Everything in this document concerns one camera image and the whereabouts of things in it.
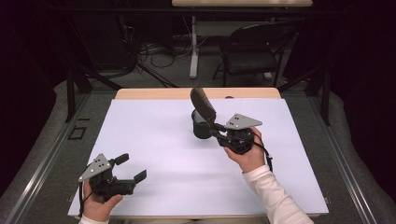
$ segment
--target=white table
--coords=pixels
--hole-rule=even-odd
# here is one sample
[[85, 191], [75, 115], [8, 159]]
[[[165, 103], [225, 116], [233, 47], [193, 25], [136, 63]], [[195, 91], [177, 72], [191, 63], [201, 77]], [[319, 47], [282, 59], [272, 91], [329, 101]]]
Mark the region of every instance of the white table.
[[[204, 90], [217, 110], [216, 122], [224, 123], [234, 113], [261, 120], [263, 125], [258, 129], [274, 157], [278, 181], [309, 216], [329, 212], [286, 102], [276, 89]], [[227, 157], [217, 140], [194, 136], [192, 110], [190, 89], [119, 91], [87, 163], [99, 153], [108, 159], [129, 153], [130, 159], [116, 166], [113, 175], [128, 179], [147, 169], [148, 177], [137, 185], [133, 195], [124, 197], [111, 216], [125, 219], [266, 216], [239, 166]], [[77, 216], [78, 209], [76, 194], [68, 215]]]
[[[311, 7], [312, 0], [172, 0], [174, 7]], [[197, 20], [192, 16], [191, 35], [192, 35], [192, 55], [190, 78], [197, 78], [198, 69], [198, 48], [197, 35], [229, 35], [233, 30], [248, 25], [245, 22], [230, 23], [217, 22], [208, 25], [203, 22], [203, 28], [197, 30]]]

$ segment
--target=white sleeve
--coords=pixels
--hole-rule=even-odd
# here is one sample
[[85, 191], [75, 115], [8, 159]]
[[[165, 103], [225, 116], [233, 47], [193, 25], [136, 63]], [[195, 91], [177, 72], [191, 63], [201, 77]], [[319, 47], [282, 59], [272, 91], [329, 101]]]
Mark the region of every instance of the white sleeve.
[[95, 221], [88, 217], [84, 217], [84, 214], [83, 214], [82, 218], [79, 220], [78, 224], [108, 224], [108, 221], [106, 221], [106, 222]]
[[280, 185], [268, 165], [244, 174], [250, 188], [259, 195], [272, 224], [314, 223]]

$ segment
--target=hand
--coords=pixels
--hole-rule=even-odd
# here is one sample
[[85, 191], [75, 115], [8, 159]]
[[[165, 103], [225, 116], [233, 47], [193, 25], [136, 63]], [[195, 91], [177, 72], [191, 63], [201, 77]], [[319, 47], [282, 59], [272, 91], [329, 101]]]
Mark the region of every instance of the hand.
[[[258, 144], [262, 144], [262, 133], [254, 127], [250, 128], [254, 135], [254, 142]], [[225, 152], [227, 153], [228, 157], [235, 161], [236, 163], [239, 164], [241, 167], [242, 171], [244, 173], [248, 173], [252, 170], [255, 170], [261, 166], [264, 166], [265, 164], [265, 159], [264, 159], [264, 150], [262, 148], [259, 148], [256, 145], [253, 145], [251, 150], [246, 152], [244, 155], [239, 155], [234, 152], [232, 152], [229, 148], [225, 147], [224, 148]]]
[[110, 219], [110, 212], [122, 200], [122, 195], [117, 194], [111, 197], [106, 203], [102, 196], [92, 193], [90, 180], [84, 181], [83, 193], [86, 199], [84, 203], [84, 216], [95, 221], [108, 221]]

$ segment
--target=black chair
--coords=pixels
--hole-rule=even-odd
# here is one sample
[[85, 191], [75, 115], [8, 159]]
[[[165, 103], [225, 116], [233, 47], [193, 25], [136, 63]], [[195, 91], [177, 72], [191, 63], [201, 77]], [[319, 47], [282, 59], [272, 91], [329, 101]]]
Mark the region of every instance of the black chair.
[[252, 24], [237, 29], [220, 44], [221, 62], [212, 79], [216, 78], [220, 66], [224, 63], [223, 87], [226, 87], [227, 75], [274, 72], [275, 87], [285, 46], [297, 35], [297, 27], [296, 24], [282, 21]]

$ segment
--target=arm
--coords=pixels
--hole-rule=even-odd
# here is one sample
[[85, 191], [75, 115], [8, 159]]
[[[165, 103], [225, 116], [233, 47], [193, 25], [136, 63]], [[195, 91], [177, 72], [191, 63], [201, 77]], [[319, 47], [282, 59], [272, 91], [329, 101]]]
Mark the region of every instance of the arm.
[[80, 224], [107, 224], [111, 210], [122, 200], [122, 195], [114, 195], [106, 203], [105, 199], [92, 193], [89, 179], [84, 181], [84, 213]]
[[[262, 134], [256, 128], [251, 129], [255, 133], [254, 141], [262, 144]], [[313, 223], [276, 181], [268, 165], [265, 165], [264, 152], [261, 148], [253, 146], [244, 155], [235, 154], [227, 147], [224, 150], [228, 157], [241, 167], [247, 184], [262, 200], [271, 223]]]

